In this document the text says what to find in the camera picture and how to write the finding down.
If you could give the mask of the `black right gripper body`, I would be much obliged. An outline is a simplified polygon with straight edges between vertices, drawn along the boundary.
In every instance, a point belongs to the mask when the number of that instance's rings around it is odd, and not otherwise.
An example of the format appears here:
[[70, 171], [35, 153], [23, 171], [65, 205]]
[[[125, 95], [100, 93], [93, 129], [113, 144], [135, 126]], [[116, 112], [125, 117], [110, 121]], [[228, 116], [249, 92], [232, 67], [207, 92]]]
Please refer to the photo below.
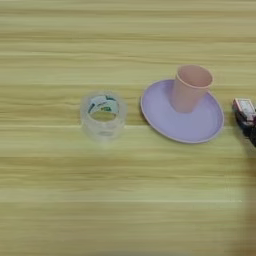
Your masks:
[[253, 146], [256, 147], [256, 126], [248, 126], [245, 131], [245, 136], [248, 137]]

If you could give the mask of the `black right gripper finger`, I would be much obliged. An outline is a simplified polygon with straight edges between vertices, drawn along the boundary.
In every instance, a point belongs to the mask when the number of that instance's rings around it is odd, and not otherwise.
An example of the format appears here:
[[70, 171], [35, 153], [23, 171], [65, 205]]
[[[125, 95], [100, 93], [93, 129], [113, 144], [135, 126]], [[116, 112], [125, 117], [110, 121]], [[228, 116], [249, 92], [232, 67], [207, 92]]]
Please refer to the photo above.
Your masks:
[[244, 114], [243, 112], [235, 113], [236, 121], [242, 129], [251, 129], [254, 127], [254, 115]]

